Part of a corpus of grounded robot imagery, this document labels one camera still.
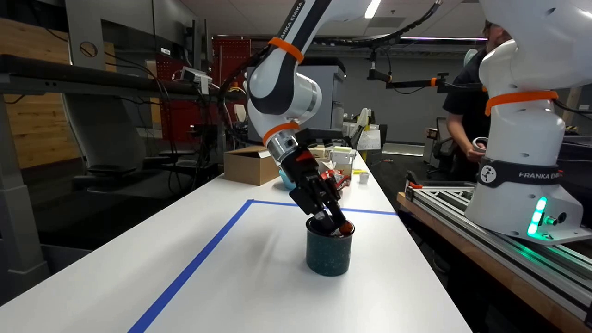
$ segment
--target metal rail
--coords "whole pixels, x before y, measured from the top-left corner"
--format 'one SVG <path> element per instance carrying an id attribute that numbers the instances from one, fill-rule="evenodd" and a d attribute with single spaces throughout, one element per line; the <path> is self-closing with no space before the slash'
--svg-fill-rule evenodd
<path id="1" fill-rule="evenodd" d="M 540 245 L 479 227 L 464 216 L 472 186 L 422 186 L 413 201 L 496 256 L 540 291 L 564 304 L 583 321 L 592 303 L 592 258 L 570 245 Z"/>

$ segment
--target black cup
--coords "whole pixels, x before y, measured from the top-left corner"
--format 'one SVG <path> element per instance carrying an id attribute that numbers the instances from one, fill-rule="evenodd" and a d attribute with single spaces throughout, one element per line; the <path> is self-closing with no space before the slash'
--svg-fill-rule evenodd
<path id="1" fill-rule="evenodd" d="M 307 264 L 320 275 L 342 275 L 350 267 L 351 232 L 322 234 L 307 219 Z"/>

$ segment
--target white robotic arm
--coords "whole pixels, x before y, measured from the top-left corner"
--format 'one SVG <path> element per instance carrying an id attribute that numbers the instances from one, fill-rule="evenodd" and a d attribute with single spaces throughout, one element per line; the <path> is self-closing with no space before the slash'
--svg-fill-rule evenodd
<path id="1" fill-rule="evenodd" d="M 564 134 L 549 88 L 592 81 L 592 1 L 481 0 L 485 16 L 512 40 L 481 62 L 492 127 L 466 216 L 492 230 L 535 241 L 572 241 L 581 203 L 561 186 Z"/>
<path id="2" fill-rule="evenodd" d="M 285 173 L 296 182 L 292 199 L 307 214 L 314 214 L 314 227 L 333 232 L 351 225 L 339 206 L 340 192 L 333 177 L 322 173 L 307 149 L 307 130 L 300 125 L 322 103 L 320 86 L 296 71 L 313 36 L 327 18 L 344 18 L 370 0 L 296 0 L 281 32 L 270 40 L 270 49 L 248 81 L 248 114 Z"/>

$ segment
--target green light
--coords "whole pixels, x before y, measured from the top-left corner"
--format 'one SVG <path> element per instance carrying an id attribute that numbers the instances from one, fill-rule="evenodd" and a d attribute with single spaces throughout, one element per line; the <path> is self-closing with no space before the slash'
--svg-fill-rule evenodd
<path id="1" fill-rule="evenodd" d="M 546 195 L 540 195 L 536 204 L 535 204 L 535 210 L 533 210 L 533 217 L 531 217 L 531 223 L 529 223 L 529 229 L 527 229 L 527 234 L 535 236 L 536 230 L 538 230 L 538 225 L 542 223 L 542 214 L 544 214 L 544 208 L 548 206 L 548 197 Z"/>
<path id="2" fill-rule="evenodd" d="M 538 229 L 538 225 L 536 225 L 536 223 L 531 223 L 531 225 L 529 225 L 529 234 L 536 234 L 536 229 Z"/>
<path id="3" fill-rule="evenodd" d="M 540 199 L 536 201 L 536 210 L 544 210 L 548 206 L 548 197 L 540 195 Z"/>
<path id="4" fill-rule="evenodd" d="M 535 210 L 531 223 L 540 223 L 542 212 Z"/>

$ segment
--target cardboard box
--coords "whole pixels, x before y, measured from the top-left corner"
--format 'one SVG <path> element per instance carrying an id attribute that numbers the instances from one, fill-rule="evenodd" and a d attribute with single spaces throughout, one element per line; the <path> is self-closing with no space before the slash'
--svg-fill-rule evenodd
<path id="1" fill-rule="evenodd" d="M 263 184 L 279 177 L 279 166 L 263 145 L 246 145 L 224 153 L 224 177 L 240 182 Z"/>

